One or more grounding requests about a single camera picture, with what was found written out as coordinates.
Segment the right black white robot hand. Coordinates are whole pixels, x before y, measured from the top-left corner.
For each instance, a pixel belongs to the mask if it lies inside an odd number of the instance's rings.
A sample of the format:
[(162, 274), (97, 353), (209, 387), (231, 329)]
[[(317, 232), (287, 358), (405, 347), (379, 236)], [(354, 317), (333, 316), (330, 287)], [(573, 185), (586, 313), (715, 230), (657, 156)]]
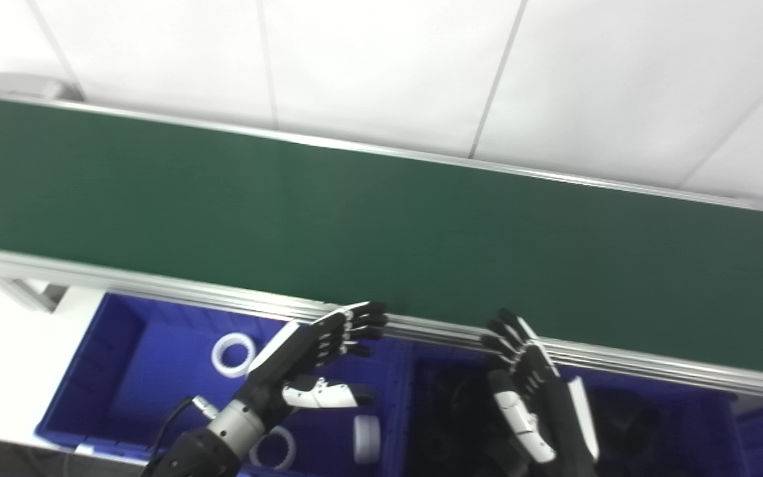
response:
[(499, 309), (485, 328), (487, 384), (527, 473), (595, 476), (600, 451), (584, 381), (563, 378), (542, 339), (514, 312)]

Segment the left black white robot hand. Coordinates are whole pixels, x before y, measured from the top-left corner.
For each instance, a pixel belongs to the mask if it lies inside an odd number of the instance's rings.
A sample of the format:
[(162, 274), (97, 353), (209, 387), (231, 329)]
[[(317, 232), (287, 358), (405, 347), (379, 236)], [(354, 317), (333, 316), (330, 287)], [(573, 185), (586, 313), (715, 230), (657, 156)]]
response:
[(331, 311), (314, 322), (292, 320), (252, 361), (231, 404), (251, 413), (269, 431), (295, 409), (345, 409), (372, 405), (378, 393), (365, 384), (316, 376), (345, 355), (372, 356), (364, 342), (380, 339), (388, 323), (385, 304), (364, 301)]

